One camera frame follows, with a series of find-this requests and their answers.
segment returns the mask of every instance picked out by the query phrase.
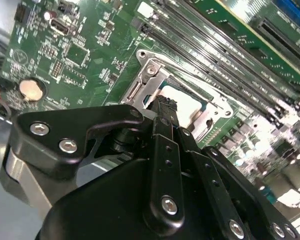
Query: expansion slot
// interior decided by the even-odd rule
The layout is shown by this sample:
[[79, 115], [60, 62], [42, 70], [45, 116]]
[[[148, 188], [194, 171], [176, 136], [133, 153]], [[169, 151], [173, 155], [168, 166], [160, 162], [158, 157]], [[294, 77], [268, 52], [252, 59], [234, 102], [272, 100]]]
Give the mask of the expansion slot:
[[291, 42], [277, 27], [265, 18], [257, 27], [258, 31], [274, 46], [282, 50], [284, 55], [300, 68], [300, 49]]

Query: blue component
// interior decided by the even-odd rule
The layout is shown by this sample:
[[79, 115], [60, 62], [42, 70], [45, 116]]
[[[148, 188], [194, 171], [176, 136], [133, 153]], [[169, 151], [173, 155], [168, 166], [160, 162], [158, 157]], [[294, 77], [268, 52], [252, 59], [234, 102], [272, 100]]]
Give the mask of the blue component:
[[275, 204], [275, 203], [277, 202], [277, 198], [275, 197], [275, 195], [273, 194], [273, 192], [271, 191], [271, 189], [270, 189], [268, 186], [266, 186], [266, 187], [265, 187], [263, 190], [261, 190], [260, 192], [261, 192], [261, 194], [262, 194], [263, 196], [266, 197], [266, 199], [269, 200], [269, 202], [270, 202], [271, 204]]
[[300, 9], [291, 0], [273, 0], [273, 3], [300, 27]]

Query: motherboard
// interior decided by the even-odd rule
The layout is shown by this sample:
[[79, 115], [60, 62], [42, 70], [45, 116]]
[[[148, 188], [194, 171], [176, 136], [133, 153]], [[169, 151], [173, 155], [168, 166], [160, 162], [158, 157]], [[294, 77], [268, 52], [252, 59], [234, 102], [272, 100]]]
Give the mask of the motherboard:
[[14, 19], [1, 97], [19, 114], [163, 95], [260, 190], [300, 161], [300, 24], [276, 1], [23, 0]]

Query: black connector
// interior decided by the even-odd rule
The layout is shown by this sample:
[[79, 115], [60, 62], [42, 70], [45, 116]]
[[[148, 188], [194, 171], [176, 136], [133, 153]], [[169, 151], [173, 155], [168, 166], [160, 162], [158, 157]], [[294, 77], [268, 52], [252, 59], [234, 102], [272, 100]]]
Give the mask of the black connector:
[[22, 3], [16, 7], [14, 20], [20, 24], [27, 24], [31, 9]]
[[79, 13], [80, 8], [71, 2], [60, 0], [57, 9], [63, 14], [76, 16]]
[[13, 90], [15, 86], [15, 82], [9, 81], [3, 77], [0, 78], [0, 92], [7, 92]]

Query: mounting screw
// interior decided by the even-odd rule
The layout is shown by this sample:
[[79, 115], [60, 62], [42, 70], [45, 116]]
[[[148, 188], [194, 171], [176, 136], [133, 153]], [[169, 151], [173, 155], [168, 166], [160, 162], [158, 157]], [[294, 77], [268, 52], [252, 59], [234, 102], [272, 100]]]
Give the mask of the mounting screw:
[[276, 234], [278, 234], [281, 238], [284, 238], [285, 237], [285, 233], [284, 233], [284, 231], [279, 227], [279, 225], [278, 224], [276, 224], [276, 223], [272, 223], [272, 229], [274, 230], [274, 232], [276, 233]]
[[146, 68], [146, 72], [149, 74], [149, 75], [155, 75], [157, 73], [157, 69], [154, 65], [149, 65], [147, 68]]
[[62, 140], [59, 143], [59, 148], [67, 154], [73, 154], [78, 149], [77, 144], [73, 140], [70, 140], [70, 139]]
[[164, 125], [169, 126], [169, 121], [166, 118], [162, 117], [160, 120]]
[[210, 151], [213, 155], [218, 156], [218, 152], [215, 149], [211, 148]]
[[168, 196], [162, 198], [161, 204], [163, 210], [169, 215], [175, 215], [178, 211], [177, 204]]
[[244, 230], [235, 220], [231, 220], [229, 222], [229, 227], [230, 227], [231, 231], [233, 232], [233, 234], [236, 235], [236, 237], [238, 239], [244, 239], [244, 237], [245, 237]]
[[30, 126], [30, 131], [35, 135], [44, 136], [49, 133], [50, 129], [47, 125], [36, 122]]
[[187, 129], [183, 129], [182, 132], [187, 135], [187, 136], [190, 136], [190, 132], [187, 130]]
[[131, 114], [132, 116], [136, 117], [136, 118], [139, 117], [139, 113], [138, 113], [137, 110], [131, 109], [131, 110], [130, 110], [130, 114]]
[[288, 232], [288, 234], [291, 235], [291, 237], [293, 237], [294, 239], [297, 237], [297, 235], [295, 234], [295, 232], [292, 231], [292, 229], [288, 225], [284, 225], [284, 228]]

